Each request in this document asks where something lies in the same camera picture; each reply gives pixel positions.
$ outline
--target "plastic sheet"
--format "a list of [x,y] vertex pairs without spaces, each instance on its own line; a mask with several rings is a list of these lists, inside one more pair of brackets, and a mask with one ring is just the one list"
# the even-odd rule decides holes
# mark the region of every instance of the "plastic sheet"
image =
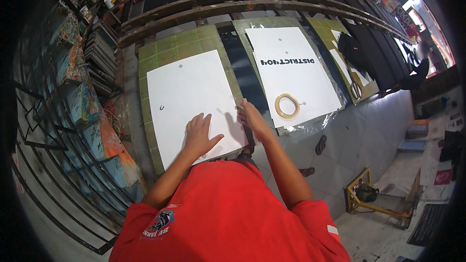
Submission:
[[288,16],[277,16],[277,17],[268,16],[268,17],[260,17],[260,18],[234,20],[233,25],[235,26],[236,32],[238,33],[238,36],[241,39],[243,46],[245,47],[246,53],[248,54],[249,60],[251,61],[253,65],[254,71],[257,75],[257,78],[259,79],[262,90],[264,90],[264,88],[263,88],[262,81],[260,79],[259,70],[257,69],[255,60],[253,57],[253,48],[251,47],[251,44],[248,41],[245,30],[250,29],[250,28],[264,29],[264,28],[277,28],[277,27],[299,27],[301,31],[303,32],[304,36],[306,37],[306,39],[308,40],[311,48],[316,53],[318,60],[322,64],[322,67],[325,73],[327,74],[327,76],[329,77],[330,82],[338,96],[338,99],[340,100],[341,109],[335,112],[332,112],[330,114],[326,114],[326,115],[322,115],[314,119],[310,119],[299,125],[295,125],[291,127],[279,127],[277,128],[277,133],[279,136],[286,135],[286,134],[293,135],[293,141],[300,141],[301,139],[308,138],[309,136],[315,133],[323,131],[325,126],[328,125],[333,119],[335,119],[338,111],[341,111],[342,109],[345,108],[348,102],[346,97],[344,96],[340,87],[337,85],[337,83],[333,79],[329,71],[329,68],[327,67],[327,64],[323,61],[323,58],[315,42],[313,41],[311,36],[309,36],[305,28],[299,23],[297,19],[288,17]]

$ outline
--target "yellow frame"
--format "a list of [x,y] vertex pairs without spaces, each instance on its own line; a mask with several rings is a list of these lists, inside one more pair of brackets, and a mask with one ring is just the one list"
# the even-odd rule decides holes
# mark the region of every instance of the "yellow frame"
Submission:
[[348,212],[349,213],[353,213],[354,210],[357,208],[357,207],[364,207],[364,208],[367,208],[367,209],[371,209],[373,211],[376,211],[376,212],[380,212],[380,213],[385,213],[385,214],[388,214],[388,215],[391,215],[393,217],[396,217],[396,218],[402,218],[402,222],[404,222],[404,220],[406,218],[410,218],[411,217],[411,214],[407,214],[407,213],[404,213],[404,214],[399,214],[399,213],[394,213],[394,212],[391,212],[389,210],[386,210],[384,208],[381,208],[381,207],[376,207],[376,206],[373,206],[371,204],[368,204],[368,203],[365,203],[365,202],[362,202],[358,199],[358,197],[356,196],[356,193],[352,190],[353,186],[358,183],[359,179],[362,178],[363,176],[365,175],[368,175],[369,177],[369,185],[371,186],[372,185],[372,181],[370,179],[370,168],[367,167],[364,169],[363,172],[361,172],[361,174],[358,175],[358,177],[356,177],[352,183],[350,183],[347,187],[346,187],[346,201],[347,201],[347,204],[348,204]]

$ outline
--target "tiled floor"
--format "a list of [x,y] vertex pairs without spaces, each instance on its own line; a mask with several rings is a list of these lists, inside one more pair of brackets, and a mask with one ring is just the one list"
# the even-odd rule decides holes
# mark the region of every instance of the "tiled floor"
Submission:
[[[264,117],[271,125],[270,115]],[[323,132],[309,137],[290,135],[278,138],[296,167],[316,169],[306,179],[313,189],[314,198],[326,201],[335,219],[345,212],[343,187],[364,167],[370,167],[372,178],[378,180],[392,163],[412,120],[410,92],[401,90],[383,99],[375,95],[346,108]],[[322,155],[317,156],[316,144],[323,134],[328,138],[326,148]],[[256,146],[253,160],[271,191],[282,201],[262,144]]]

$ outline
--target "logo on shirt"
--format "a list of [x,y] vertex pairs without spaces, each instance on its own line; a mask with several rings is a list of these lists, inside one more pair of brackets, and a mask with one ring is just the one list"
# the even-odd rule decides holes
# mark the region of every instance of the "logo on shirt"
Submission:
[[168,232],[169,224],[175,221],[173,217],[175,213],[172,210],[163,210],[159,212],[155,218],[152,227],[143,231],[143,235],[147,237],[160,236]]

